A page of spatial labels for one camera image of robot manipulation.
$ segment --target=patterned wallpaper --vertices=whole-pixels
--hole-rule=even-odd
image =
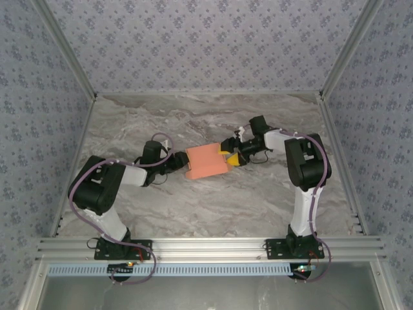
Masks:
[[[365,0],[47,0],[96,92],[318,90]]]
[[[413,2],[385,0],[329,105],[372,234],[413,309]]]
[[[0,309],[54,220],[88,100],[29,0],[0,1]]]

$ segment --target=gray marble floor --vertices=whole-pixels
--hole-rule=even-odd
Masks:
[[[261,114],[269,125],[321,135],[333,173],[320,199],[317,231],[349,234],[350,208],[314,96],[98,98],[80,167],[92,154],[133,161],[155,132],[169,133],[176,150],[221,142],[238,126]],[[120,188],[116,209],[134,236],[283,236],[294,211],[294,187],[288,178],[285,155],[268,154],[267,163],[235,167],[219,176],[188,180],[185,167],[169,175],[162,185],[132,191]],[[66,204],[59,236],[94,235]]]

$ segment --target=metal rail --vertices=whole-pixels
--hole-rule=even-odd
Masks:
[[[333,262],[376,262],[386,259],[383,242],[377,236],[322,237],[331,249]],[[263,248],[267,238],[153,238],[153,251],[159,263],[251,263],[305,262],[306,260],[267,260]],[[96,262],[88,238],[44,238],[36,260],[42,262]]]

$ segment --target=wire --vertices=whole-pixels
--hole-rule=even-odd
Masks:
[[[302,138],[305,138],[307,140],[310,140],[317,147],[317,149],[319,149],[319,151],[321,153],[321,157],[323,158],[323,166],[324,166],[323,167],[323,175],[322,175],[320,181],[318,182],[318,184],[316,185],[316,187],[314,187],[314,190],[312,192],[309,224],[310,224],[310,230],[311,230],[311,233],[312,233],[314,239],[316,239],[318,242],[320,242],[322,245],[324,245],[327,252],[328,252],[327,268],[319,276],[315,277],[314,279],[310,279],[310,280],[308,280],[308,278],[306,278],[302,274],[294,273],[296,276],[299,276],[300,278],[306,280],[307,282],[315,282],[315,281],[318,281],[318,280],[325,277],[325,275],[327,274],[327,271],[328,271],[328,269],[330,268],[330,265],[331,265],[331,250],[328,247],[327,243],[325,243],[322,239],[318,238],[316,232],[314,231],[314,226],[313,226],[313,223],[312,223],[312,216],[313,216],[313,212],[314,212],[314,206],[316,205],[316,194],[317,194],[318,189],[322,186],[322,184],[324,183],[324,181],[327,178],[327,172],[328,172],[327,155],[325,154],[325,150],[321,147],[321,145],[314,138],[311,138],[310,136],[307,136],[306,134],[299,134],[298,132],[287,132],[287,131],[284,131],[282,129],[280,130],[280,133],[285,134],[287,136],[302,137]]]
[[[259,165],[260,163],[266,163],[266,162],[268,161],[267,152],[268,152],[268,150],[264,151],[265,157],[267,157],[265,161],[252,161],[252,160],[250,159],[250,162],[251,162],[251,163],[255,163],[255,164],[257,164],[257,165]]]
[[[73,189],[70,191],[70,194],[69,194],[69,206],[70,206],[70,209],[73,211],[73,213],[74,213],[81,221],[84,221],[85,223],[87,223],[87,224],[89,224],[90,226],[92,226],[92,227],[93,227],[94,229],[96,229],[100,234],[102,234],[102,235],[105,237],[105,239],[107,239],[108,241],[111,241],[111,242],[113,242],[113,243],[117,243],[117,244],[120,244],[120,245],[125,245],[125,246],[128,246],[128,247],[138,247],[138,248],[140,248],[140,249],[145,250],[146,252],[148,252],[148,253],[152,256],[152,258],[154,259],[154,266],[153,266],[153,268],[151,269],[151,271],[149,272],[148,276],[146,276],[145,278],[143,278],[143,279],[141,279],[141,280],[138,280],[138,281],[125,282],[125,283],[123,283],[123,282],[117,282],[117,281],[115,281],[115,280],[113,279],[113,277],[112,277],[112,280],[114,281],[114,283],[118,283],[118,284],[122,284],[122,285],[133,285],[133,284],[140,284],[140,283],[144,283],[144,282],[148,281],[149,279],[151,279],[152,275],[153,275],[153,274],[155,273],[155,271],[156,271],[156,263],[157,263],[157,262],[156,262],[156,256],[155,256],[154,252],[152,252],[152,250],[151,250],[150,248],[148,248],[148,247],[145,247],[145,246],[140,245],[140,244],[130,243],[130,242],[122,242],[122,241],[120,241],[120,240],[116,240],[116,239],[112,238],[111,236],[108,236],[107,234],[105,234],[105,232],[104,232],[99,226],[97,226],[95,223],[91,222],[90,220],[86,219],[84,216],[82,216],[82,215],[76,210],[76,208],[75,208],[75,206],[74,206],[74,204],[73,204],[73,197],[74,197],[74,194],[75,194],[76,190],[79,188],[80,184],[89,176],[89,174],[93,173],[97,168],[99,168],[99,167],[101,167],[101,166],[103,166],[103,165],[105,165],[105,164],[107,164],[107,163],[110,163],[110,164],[119,163],[119,164],[121,164],[121,165],[126,165],[126,166],[131,166],[131,167],[142,167],[142,168],[144,168],[144,167],[154,167],[154,166],[157,166],[157,165],[160,165],[160,164],[164,163],[166,160],[169,159],[169,157],[170,157],[170,156],[172,155],[172,153],[174,152],[174,142],[172,141],[172,138],[171,138],[168,134],[164,134],[163,132],[158,132],[158,133],[154,134],[154,135],[152,136],[152,140],[153,140],[156,136],[164,136],[164,137],[166,137],[166,138],[170,141],[170,144],[171,144],[171,146],[170,146],[170,151],[168,152],[168,155],[166,155],[166,157],[164,157],[162,160],[160,160],[160,161],[157,162],[157,163],[150,163],[150,164],[147,164],[147,165],[142,165],[142,164],[137,164],[137,165],[136,165],[135,163],[129,163],[129,162],[126,162],[126,161],[115,160],[115,159],[113,159],[113,158],[110,158],[110,159],[101,161],[100,163],[97,163],[96,165],[93,165],[92,167],[90,167],[89,170],[87,170],[87,171],[85,172],[85,174],[82,175],[82,176],[78,179],[78,181],[75,183],[75,185],[73,186]]]
[[[152,182],[152,184],[154,184],[154,185],[162,185],[162,184],[164,184],[166,181],[168,181],[168,174],[165,173],[165,176],[166,176],[166,178],[165,178],[164,182],[161,182],[161,183]]]
[[[314,251],[309,250],[309,255],[310,256],[314,256],[315,258],[317,258],[317,265],[316,268],[318,268],[318,264],[319,264],[319,258],[317,256],[317,254]],[[308,260],[308,264],[311,265],[311,258]]]
[[[89,241],[90,241],[90,240],[99,240],[99,238],[91,238],[91,239],[89,239],[88,241],[86,241],[86,246],[87,246],[89,249],[91,249],[91,250],[95,250],[96,247],[91,247],[91,246],[89,246]]]

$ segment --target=wall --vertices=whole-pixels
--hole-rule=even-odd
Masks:
[[[0,1],[0,309],[15,309],[88,110],[29,0]]]
[[[365,0],[48,0],[97,92],[318,90]]]
[[[413,309],[413,2],[385,0],[328,100],[372,234]]]

